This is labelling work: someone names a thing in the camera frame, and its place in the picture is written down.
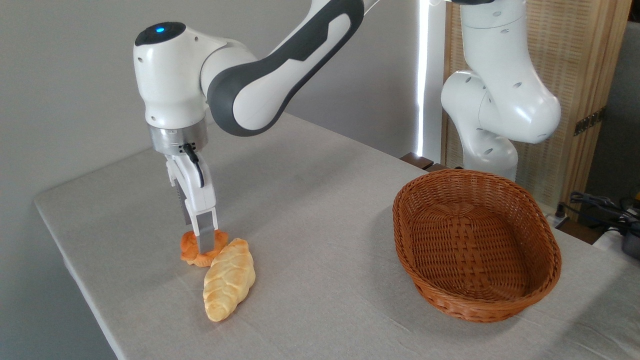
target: table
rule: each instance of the table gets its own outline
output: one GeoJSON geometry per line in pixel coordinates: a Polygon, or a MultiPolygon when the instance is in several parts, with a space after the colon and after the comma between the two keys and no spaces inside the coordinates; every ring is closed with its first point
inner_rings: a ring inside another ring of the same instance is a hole
{"type": "Polygon", "coordinates": [[[164,158],[147,150],[40,194],[36,205],[119,359],[640,359],[640,269],[562,232],[561,278],[498,323],[442,314],[397,259],[391,206],[424,172],[284,115],[238,138],[210,126],[220,227],[257,279],[221,323],[207,269],[180,260],[164,158]]]}

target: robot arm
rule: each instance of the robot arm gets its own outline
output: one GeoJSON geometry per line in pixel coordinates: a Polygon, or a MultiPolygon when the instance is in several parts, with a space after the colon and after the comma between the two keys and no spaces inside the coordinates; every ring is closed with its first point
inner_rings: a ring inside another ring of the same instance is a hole
{"type": "Polygon", "coordinates": [[[560,103],[540,81],[527,48],[525,0],[461,6],[465,59],[451,75],[442,106],[460,136],[464,167],[515,179],[509,140],[540,143],[560,121],[560,103]]]}
{"type": "Polygon", "coordinates": [[[216,197],[199,153],[208,107],[237,136],[269,129],[293,95],[349,40],[378,0],[312,0],[303,22],[264,59],[241,43],[179,22],[142,31],[134,46],[138,90],[154,149],[164,154],[200,253],[213,249],[216,197]]]}

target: orange pastry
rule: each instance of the orange pastry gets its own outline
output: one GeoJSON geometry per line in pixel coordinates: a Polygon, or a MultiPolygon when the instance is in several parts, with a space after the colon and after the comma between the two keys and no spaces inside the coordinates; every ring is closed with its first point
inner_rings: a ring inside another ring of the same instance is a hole
{"type": "Polygon", "coordinates": [[[201,268],[211,266],[213,258],[218,256],[229,239],[229,234],[224,231],[215,230],[214,233],[215,239],[213,250],[206,252],[205,254],[201,254],[198,251],[198,240],[196,239],[196,234],[193,231],[187,231],[184,233],[180,241],[180,250],[182,251],[180,258],[186,261],[189,265],[196,265],[201,268]]]}

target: oval woven basket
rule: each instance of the oval woven basket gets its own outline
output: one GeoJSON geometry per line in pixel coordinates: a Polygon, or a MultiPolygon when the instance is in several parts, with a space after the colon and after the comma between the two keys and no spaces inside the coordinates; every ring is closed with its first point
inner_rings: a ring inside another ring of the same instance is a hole
{"type": "Polygon", "coordinates": [[[393,205],[396,251],[418,292],[471,322],[507,319],[551,292],[560,249],[540,208],[514,182],[439,170],[406,184],[393,205]]]}

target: basket rim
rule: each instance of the basket rim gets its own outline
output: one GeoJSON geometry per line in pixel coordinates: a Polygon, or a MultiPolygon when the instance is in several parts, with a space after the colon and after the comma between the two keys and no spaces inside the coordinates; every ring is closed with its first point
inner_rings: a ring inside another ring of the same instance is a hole
{"type": "Polygon", "coordinates": [[[422,176],[419,176],[416,179],[405,184],[400,189],[400,191],[396,195],[396,198],[394,199],[394,204],[392,207],[393,216],[394,216],[394,227],[397,227],[399,225],[398,223],[400,221],[400,218],[402,217],[402,215],[397,211],[400,201],[402,201],[404,195],[407,194],[409,190],[413,188],[417,183],[420,183],[421,181],[423,181],[425,177],[434,177],[434,176],[451,177],[451,176],[458,175],[461,172],[464,172],[469,176],[493,177],[494,179],[498,180],[502,184],[518,190],[519,196],[521,196],[523,200],[526,200],[524,202],[525,205],[529,209],[533,210],[533,213],[535,213],[538,219],[540,220],[540,224],[542,225],[542,228],[544,231],[544,233],[541,235],[541,238],[544,237],[548,241],[548,246],[550,247],[553,254],[553,260],[554,260],[553,270],[547,275],[544,283],[540,287],[524,295],[523,297],[518,297],[510,300],[485,300],[485,299],[478,299],[474,297],[467,297],[467,296],[453,293],[439,286],[436,286],[429,279],[426,279],[423,276],[421,276],[421,274],[418,273],[417,269],[414,268],[414,266],[412,266],[407,260],[405,248],[401,246],[402,244],[401,240],[403,239],[402,232],[394,231],[394,234],[396,236],[396,252],[405,271],[407,271],[407,273],[409,274],[409,276],[412,278],[412,280],[416,285],[419,285],[423,290],[425,290],[426,288],[430,292],[430,295],[434,297],[446,299],[449,302],[457,302],[457,303],[464,302],[464,303],[467,303],[468,307],[470,307],[470,303],[473,303],[473,306],[476,308],[482,308],[483,306],[501,305],[503,309],[507,311],[507,310],[521,309],[523,308],[523,306],[532,305],[537,301],[540,301],[544,296],[546,296],[551,292],[551,290],[554,288],[554,286],[559,280],[559,274],[560,274],[561,263],[562,263],[560,248],[551,232],[551,228],[547,222],[547,219],[544,217],[544,214],[542,213],[542,210],[538,206],[535,199],[533,199],[533,196],[531,196],[531,194],[527,192],[524,188],[522,188],[520,185],[512,182],[511,180],[501,176],[497,176],[495,174],[482,172],[478,170],[469,170],[469,169],[444,169],[444,170],[439,170],[437,172],[427,173],[422,176]]]}

